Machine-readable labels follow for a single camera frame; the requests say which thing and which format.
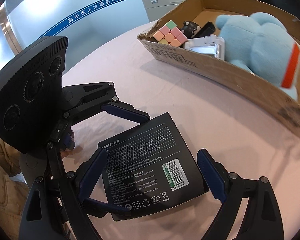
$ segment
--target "camera housing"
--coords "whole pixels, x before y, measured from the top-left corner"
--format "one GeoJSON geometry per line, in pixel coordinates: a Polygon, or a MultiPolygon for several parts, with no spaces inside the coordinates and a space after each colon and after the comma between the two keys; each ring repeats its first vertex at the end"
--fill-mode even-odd
{"type": "Polygon", "coordinates": [[[24,154],[47,141],[61,114],[67,46],[67,37],[44,36],[0,71],[0,138],[24,154]]]}

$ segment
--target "round table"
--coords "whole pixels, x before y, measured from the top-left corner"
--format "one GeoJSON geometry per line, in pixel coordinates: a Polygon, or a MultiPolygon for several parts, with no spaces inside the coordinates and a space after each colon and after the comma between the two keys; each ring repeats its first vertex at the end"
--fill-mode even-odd
{"type": "MultiPolygon", "coordinates": [[[[114,82],[119,99],[154,118],[169,112],[192,155],[206,148],[228,171],[242,178],[269,178],[279,203],[285,239],[300,228],[300,139],[269,114],[227,88],[195,73],[157,61],[136,36],[152,23],[104,44],[62,79],[62,86],[114,82]]],[[[76,148],[64,159],[76,170],[98,142],[137,124],[102,112],[75,126],[76,148]]],[[[91,198],[107,202],[100,177],[91,198]]],[[[239,230],[242,201],[228,239],[239,230]]],[[[90,217],[103,239],[201,239],[221,206],[210,192],[146,217],[113,221],[90,217]]]]}

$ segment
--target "black toy bear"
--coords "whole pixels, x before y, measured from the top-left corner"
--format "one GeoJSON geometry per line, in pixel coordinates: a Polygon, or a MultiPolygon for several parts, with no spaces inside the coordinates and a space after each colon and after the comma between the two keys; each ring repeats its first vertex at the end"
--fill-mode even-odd
{"type": "Polygon", "coordinates": [[[183,22],[180,30],[188,39],[192,39],[201,30],[201,27],[194,22],[186,21],[183,22]]]}

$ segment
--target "barcode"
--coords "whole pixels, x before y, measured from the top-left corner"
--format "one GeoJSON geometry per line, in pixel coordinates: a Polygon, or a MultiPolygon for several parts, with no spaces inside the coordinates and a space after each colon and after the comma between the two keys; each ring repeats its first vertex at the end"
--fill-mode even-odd
{"type": "Polygon", "coordinates": [[[169,173],[172,177],[176,189],[184,187],[189,184],[188,179],[180,165],[178,159],[166,163],[169,173]]]}

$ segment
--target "camera lens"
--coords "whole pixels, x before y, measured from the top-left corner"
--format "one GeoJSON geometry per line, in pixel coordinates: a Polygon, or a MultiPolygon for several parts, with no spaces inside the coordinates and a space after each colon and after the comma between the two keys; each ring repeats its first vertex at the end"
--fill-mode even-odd
{"type": "Polygon", "coordinates": [[[25,87],[25,97],[27,101],[32,101],[39,93],[43,85],[43,77],[40,73],[35,73],[27,82],[25,87]]]}
{"type": "Polygon", "coordinates": [[[50,68],[49,68],[50,75],[55,74],[57,72],[57,70],[59,69],[60,65],[61,65],[61,58],[56,57],[50,65],[50,68]]]}
{"type": "Polygon", "coordinates": [[[3,118],[3,125],[5,129],[11,130],[12,128],[14,128],[19,119],[19,115],[20,115],[19,107],[17,105],[10,106],[7,109],[3,118]]]}

